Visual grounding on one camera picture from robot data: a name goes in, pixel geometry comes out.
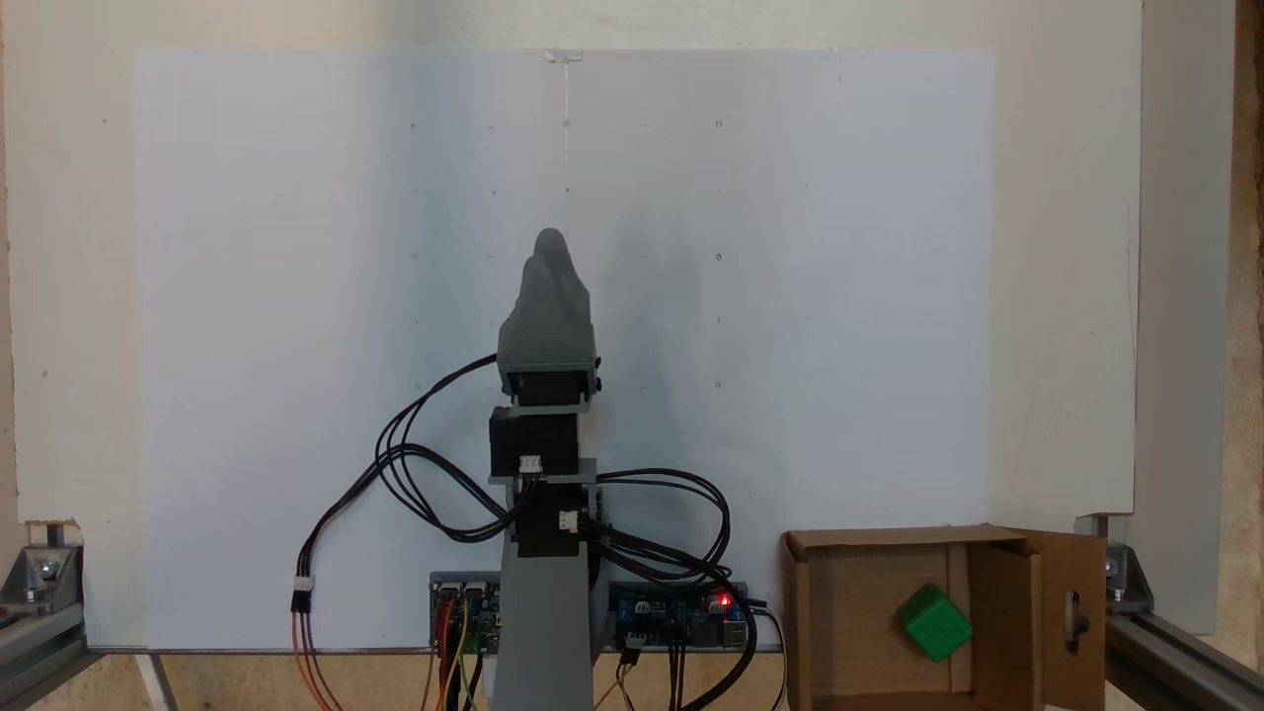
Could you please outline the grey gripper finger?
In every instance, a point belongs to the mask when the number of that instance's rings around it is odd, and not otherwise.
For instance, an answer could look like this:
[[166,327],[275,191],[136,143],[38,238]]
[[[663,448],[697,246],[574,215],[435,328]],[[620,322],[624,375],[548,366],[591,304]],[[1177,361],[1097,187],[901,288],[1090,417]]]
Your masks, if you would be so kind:
[[540,319],[545,319],[554,306],[554,277],[547,258],[531,256],[525,261],[522,275],[520,275],[520,288],[514,306],[506,323],[501,326],[502,334],[511,334],[520,326],[531,326]]
[[537,323],[579,331],[592,330],[592,296],[573,261],[566,239],[556,228],[545,228],[533,242],[532,256],[547,258],[554,282],[550,314]]

